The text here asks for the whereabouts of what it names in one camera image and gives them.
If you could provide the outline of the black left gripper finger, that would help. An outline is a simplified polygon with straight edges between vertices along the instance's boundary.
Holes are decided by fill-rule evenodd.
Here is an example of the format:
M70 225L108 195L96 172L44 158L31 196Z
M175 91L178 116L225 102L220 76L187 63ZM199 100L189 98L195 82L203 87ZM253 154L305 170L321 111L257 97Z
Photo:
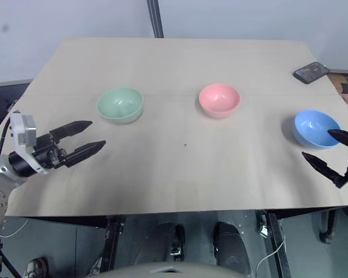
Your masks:
M52 136L54 142L60 142L60 140L63 138L71 137L83 132L92 123L93 122L89 120L78 120L53 129L49 132L49 134Z
M64 165L72 167L98 153L106 144L105 140L85 144L64 157Z

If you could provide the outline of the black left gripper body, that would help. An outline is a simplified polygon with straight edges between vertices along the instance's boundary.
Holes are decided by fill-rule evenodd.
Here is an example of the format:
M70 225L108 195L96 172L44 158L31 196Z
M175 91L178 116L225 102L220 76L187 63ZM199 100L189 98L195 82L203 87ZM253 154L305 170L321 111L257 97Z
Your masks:
M37 137L37 144L34 147L33 157L46 169L57 169L61 166L67 166L67 152L58 146L61 139L67 137L67 134L50 132Z

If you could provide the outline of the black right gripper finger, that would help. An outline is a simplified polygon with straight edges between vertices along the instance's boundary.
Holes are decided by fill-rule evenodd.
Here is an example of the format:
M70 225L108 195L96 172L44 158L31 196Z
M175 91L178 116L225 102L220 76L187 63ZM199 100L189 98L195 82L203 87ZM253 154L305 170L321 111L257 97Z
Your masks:
M302 155L315 171L331 180L337 188L343 187L348 182L348 177L340 175L328 167L327 163L320 158L306 152L302 152Z
M340 129L329 129L328 133L336 141L348 147L348 131Z

